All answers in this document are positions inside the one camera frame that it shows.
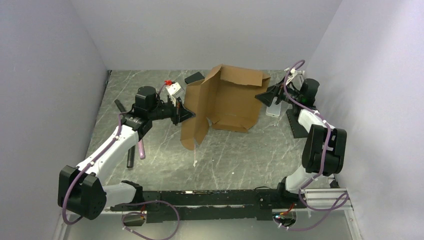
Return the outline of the brown cardboard box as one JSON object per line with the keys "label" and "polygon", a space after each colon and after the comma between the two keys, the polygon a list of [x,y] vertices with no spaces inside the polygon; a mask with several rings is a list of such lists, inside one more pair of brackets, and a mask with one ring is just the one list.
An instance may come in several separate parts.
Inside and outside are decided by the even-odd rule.
{"label": "brown cardboard box", "polygon": [[202,80],[186,86],[184,106],[195,117],[182,122],[181,144],[193,151],[210,128],[247,133],[258,121],[270,75],[261,70],[220,64]]}

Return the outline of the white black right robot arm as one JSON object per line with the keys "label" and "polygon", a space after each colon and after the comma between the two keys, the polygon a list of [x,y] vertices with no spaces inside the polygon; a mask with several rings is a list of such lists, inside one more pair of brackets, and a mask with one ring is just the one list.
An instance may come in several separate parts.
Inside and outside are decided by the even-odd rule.
{"label": "white black right robot arm", "polygon": [[288,82],[269,87],[255,96],[257,100],[272,107],[282,101],[292,107],[286,111],[294,138],[305,138],[300,167],[283,179],[285,187],[275,194],[276,203],[287,208],[295,201],[295,193],[319,177],[339,174],[344,165],[347,132],[324,120],[315,106],[320,84],[312,78],[303,81],[300,89]]}

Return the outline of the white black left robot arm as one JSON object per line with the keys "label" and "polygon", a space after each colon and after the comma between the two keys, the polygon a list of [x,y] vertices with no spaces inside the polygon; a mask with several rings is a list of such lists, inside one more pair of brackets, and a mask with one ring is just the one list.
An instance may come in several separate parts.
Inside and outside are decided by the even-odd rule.
{"label": "white black left robot arm", "polygon": [[126,205],[137,210],[143,205],[141,185],[123,180],[106,186],[105,181],[124,154],[128,155],[129,168],[134,166],[136,147],[140,148],[139,157],[146,157],[143,138],[153,121],[170,119],[178,125],[195,117],[195,113],[183,105],[181,97],[185,91],[179,83],[164,83],[160,89],[167,91],[166,101],[161,100],[160,91],[154,87],[142,86],[129,110],[116,99],[114,103],[120,112],[118,125],[111,136],[75,167],[67,165],[60,171],[57,204],[62,208],[62,219],[67,225],[82,218],[93,220],[105,208]]}

